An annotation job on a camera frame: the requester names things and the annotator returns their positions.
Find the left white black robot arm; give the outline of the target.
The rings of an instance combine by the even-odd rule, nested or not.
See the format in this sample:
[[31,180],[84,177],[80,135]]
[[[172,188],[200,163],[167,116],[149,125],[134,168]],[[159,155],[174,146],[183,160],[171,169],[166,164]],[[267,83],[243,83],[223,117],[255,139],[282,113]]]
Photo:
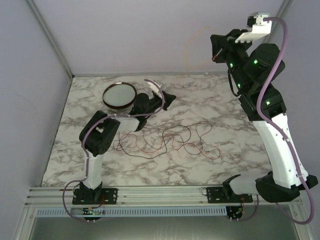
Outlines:
[[85,177],[81,183],[89,190],[96,190],[102,185],[102,160],[114,142],[117,133],[138,132],[146,125],[148,118],[160,110],[166,111],[177,97],[162,92],[155,92],[149,98],[146,93],[139,93],[129,114],[110,115],[97,111],[79,135],[81,147],[87,156]]

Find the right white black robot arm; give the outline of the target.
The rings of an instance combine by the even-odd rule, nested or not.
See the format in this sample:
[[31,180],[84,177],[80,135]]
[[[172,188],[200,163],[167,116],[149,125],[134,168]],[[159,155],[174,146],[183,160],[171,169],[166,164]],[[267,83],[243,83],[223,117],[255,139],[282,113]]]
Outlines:
[[213,34],[212,60],[228,67],[231,91],[238,97],[248,119],[258,131],[271,165],[265,176],[237,174],[222,184],[226,198],[259,195],[270,203],[290,202],[306,188],[318,184],[304,169],[291,138],[286,105],[272,81],[285,69],[283,50],[273,43],[260,44],[247,53],[251,40],[239,41],[243,33]]

